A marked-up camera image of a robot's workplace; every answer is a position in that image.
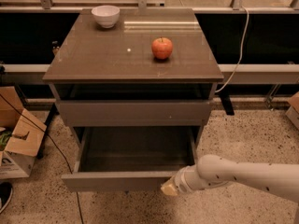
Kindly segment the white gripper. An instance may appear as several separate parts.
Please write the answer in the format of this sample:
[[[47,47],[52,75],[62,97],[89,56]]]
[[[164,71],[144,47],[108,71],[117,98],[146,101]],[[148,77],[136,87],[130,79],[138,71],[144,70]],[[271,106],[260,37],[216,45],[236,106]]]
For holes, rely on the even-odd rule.
[[[175,178],[171,177],[161,186],[161,191],[167,196],[178,196],[178,194],[188,194],[202,188],[202,179],[200,178],[196,166],[186,166],[180,169]]]

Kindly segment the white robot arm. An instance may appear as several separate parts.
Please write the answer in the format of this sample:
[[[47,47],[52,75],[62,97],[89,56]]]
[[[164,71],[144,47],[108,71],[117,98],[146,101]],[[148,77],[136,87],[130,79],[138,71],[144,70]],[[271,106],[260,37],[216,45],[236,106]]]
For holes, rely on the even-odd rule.
[[[230,161],[202,156],[195,165],[177,171],[161,186],[168,196],[224,187],[231,182],[299,203],[299,165]]]

